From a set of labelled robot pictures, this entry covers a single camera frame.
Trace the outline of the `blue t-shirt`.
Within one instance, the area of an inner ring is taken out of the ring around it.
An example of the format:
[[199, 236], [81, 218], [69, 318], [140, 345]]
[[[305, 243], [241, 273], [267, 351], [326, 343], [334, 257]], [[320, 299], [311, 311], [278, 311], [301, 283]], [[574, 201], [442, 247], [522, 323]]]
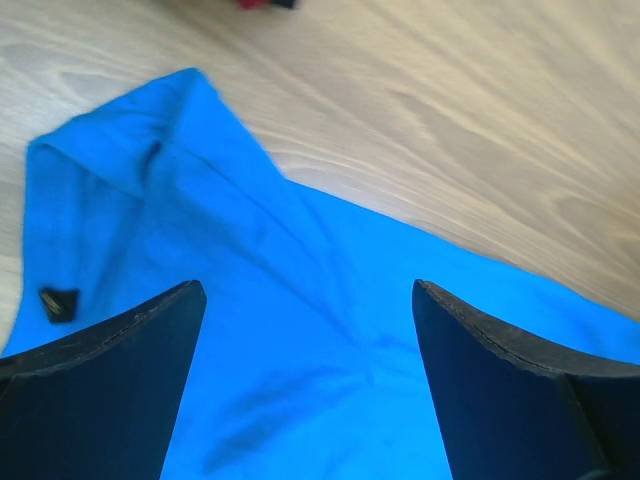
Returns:
[[626, 362], [639, 327], [571, 290], [285, 179], [198, 70], [35, 139], [13, 355], [185, 280], [207, 309], [166, 479], [447, 479], [416, 280]]

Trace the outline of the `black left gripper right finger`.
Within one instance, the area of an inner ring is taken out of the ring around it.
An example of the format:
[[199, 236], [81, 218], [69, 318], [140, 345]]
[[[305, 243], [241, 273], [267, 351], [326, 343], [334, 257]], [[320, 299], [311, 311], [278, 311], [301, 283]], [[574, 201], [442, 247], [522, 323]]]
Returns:
[[635, 479], [639, 369], [417, 281], [417, 339], [456, 479]]

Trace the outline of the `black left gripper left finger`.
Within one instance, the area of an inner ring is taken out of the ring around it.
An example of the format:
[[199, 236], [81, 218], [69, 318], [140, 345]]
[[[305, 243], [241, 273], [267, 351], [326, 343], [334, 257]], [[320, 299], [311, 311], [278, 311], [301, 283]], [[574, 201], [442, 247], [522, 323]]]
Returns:
[[2, 359], [2, 478], [159, 478], [206, 303], [183, 282]]

